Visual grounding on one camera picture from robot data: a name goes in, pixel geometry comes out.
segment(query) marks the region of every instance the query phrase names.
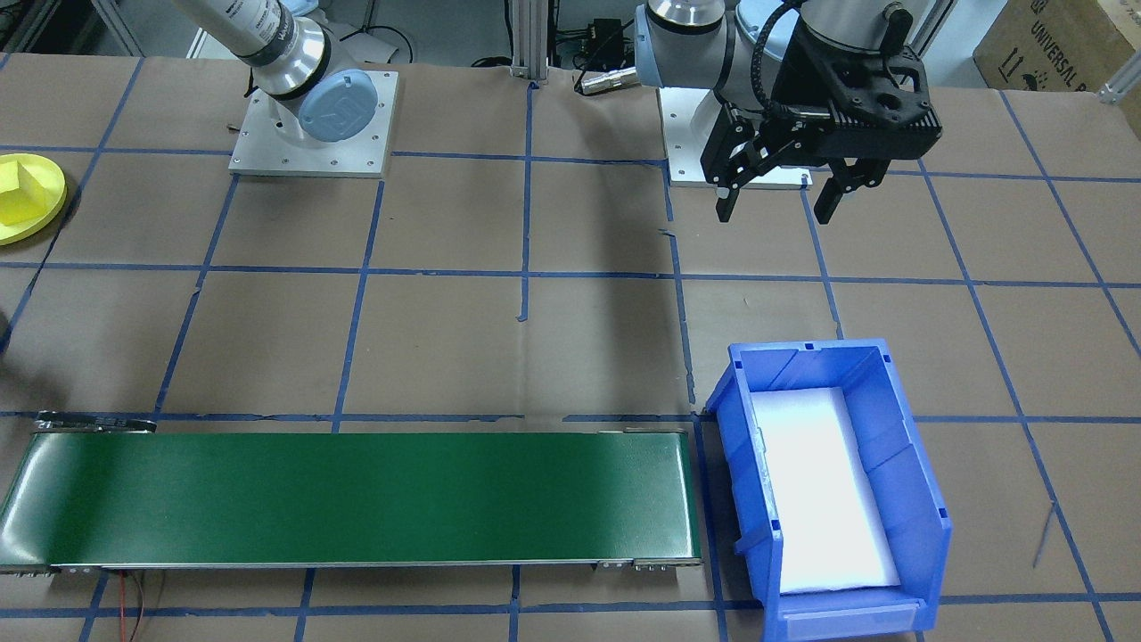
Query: metal base plate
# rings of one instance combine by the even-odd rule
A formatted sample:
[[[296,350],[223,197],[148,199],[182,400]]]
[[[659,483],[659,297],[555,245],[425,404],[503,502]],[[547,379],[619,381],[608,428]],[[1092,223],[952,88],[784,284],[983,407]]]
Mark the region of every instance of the metal base plate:
[[[709,89],[666,87],[661,90],[662,123],[665,148],[670,157],[670,182],[679,186],[707,187],[702,171],[702,149],[709,139],[713,121],[701,127],[697,107],[710,95]],[[799,189],[811,185],[812,176],[799,166],[778,166],[754,178],[745,187],[763,189]]]
[[[339,143],[291,136],[288,132],[300,131],[293,114],[260,89],[254,91],[229,159],[229,170],[252,176],[383,178],[399,74],[365,73],[377,86],[377,113],[359,133]]]

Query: cardboard box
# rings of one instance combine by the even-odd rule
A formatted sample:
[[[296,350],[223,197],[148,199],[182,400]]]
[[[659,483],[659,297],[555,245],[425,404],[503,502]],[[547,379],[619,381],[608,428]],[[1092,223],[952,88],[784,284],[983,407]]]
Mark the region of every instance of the cardboard box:
[[[1141,47],[1141,0],[1010,0],[974,49],[996,89],[1098,91]],[[1141,88],[1120,107],[1141,136]]]

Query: yellow disc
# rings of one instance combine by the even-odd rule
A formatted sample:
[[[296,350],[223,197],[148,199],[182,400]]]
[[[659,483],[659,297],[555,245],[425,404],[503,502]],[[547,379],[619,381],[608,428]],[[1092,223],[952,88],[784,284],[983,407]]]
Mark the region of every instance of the yellow disc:
[[[14,225],[0,224],[0,245],[15,243],[39,231],[44,225],[59,213],[67,202],[67,179],[64,171],[59,169],[51,159],[38,156],[35,154],[5,154],[0,155],[0,162],[19,161],[24,169],[31,173],[35,180],[43,186],[48,194],[43,213],[27,220],[21,220]]]

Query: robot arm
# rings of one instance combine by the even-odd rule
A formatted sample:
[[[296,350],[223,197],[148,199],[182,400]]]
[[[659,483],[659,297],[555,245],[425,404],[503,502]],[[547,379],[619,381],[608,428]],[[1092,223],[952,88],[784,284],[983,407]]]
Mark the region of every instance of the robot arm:
[[[337,39],[280,0],[172,0],[253,70],[253,81],[323,143],[351,138],[377,111],[377,88]]]
[[[929,3],[649,0],[636,17],[638,78],[712,89],[720,101],[702,168],[722,221],[754,177],[827,164],[815,205],[826,224],[844,194],[875,187],[892,160],[921,157],[941,136],[923,63],[907,46]],[[779,50],[774,30],[793,11]]]

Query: white foam insert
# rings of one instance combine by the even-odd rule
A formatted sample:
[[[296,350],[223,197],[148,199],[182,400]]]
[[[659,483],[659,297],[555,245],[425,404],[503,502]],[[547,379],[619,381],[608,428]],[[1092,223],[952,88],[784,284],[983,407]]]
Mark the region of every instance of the white foam insert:
[[[784,531],[780,593],[898,585],[843,392],[754,392],[752,404]]]

